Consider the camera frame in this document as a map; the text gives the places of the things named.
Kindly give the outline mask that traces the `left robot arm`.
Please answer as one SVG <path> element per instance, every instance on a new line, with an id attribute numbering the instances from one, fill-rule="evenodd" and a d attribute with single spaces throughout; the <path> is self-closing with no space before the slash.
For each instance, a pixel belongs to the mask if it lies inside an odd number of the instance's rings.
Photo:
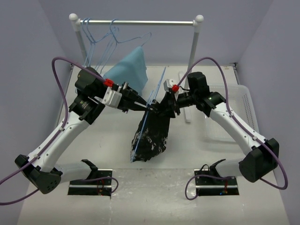
<path id="1" fill-rule="evenodd" d="M 23 167 L 24 176 L 43 194 L 52 192 L 59 184 L 74 180 L 93 184 L 98 168 L 89 160 L 59 165 L 58 159 L 73 140 L 91 125 L 108 106 L 127 112 L 145 111 L 146 101 L 140 96 L 148 81 L 146 70 L 112 67 L 105 73 L 104 81 L 92 67 L 80 70 L 75 87 L 77 97 L 67 107 L 61 124 L 29 155 L 15 159 Z"/>

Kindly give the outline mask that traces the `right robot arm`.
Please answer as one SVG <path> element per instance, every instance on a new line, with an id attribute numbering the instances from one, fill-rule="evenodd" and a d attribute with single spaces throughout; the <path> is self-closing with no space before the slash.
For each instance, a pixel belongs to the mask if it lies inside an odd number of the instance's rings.
<path id="1" fill-rule="evenodd" d="M 277 167 L 279 143 L 266 139 L 252 129 L 229 106 L 229 101 L 218 92 L 212 92 L 206 77 L 201 72 L 187 75 L 189 89 L 179 93 L 180 86 L 173 80 L 164 82 L 165 96 L 159 104 L 158 114 L 170 118 L 180 113 L 181 108 L 196 106 L 207 117 L 219 124 L 243 151 L 245 157 L 236 160 L 221 159 L 210 166 L 209 179 L 220 184 L 226 178 L 242 176 L 249 182 L 262 180 Z"/>

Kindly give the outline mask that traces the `black white patterned trousers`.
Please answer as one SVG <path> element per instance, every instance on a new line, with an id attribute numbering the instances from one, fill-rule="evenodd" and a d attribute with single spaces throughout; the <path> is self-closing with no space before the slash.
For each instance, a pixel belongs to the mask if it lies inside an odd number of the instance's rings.
<path id="1" fill-rule="evenodd" d="M 166 92 L 161 102 L 154 99 L 151 105 L 157 109 L 158 104 L 170 101 L 171 94 Z M 166 150 L 171 118 L 174 117 L 159 117 L 153 111 L 144 113 L 131 142 L 131 162 L 146 162 Z"/>

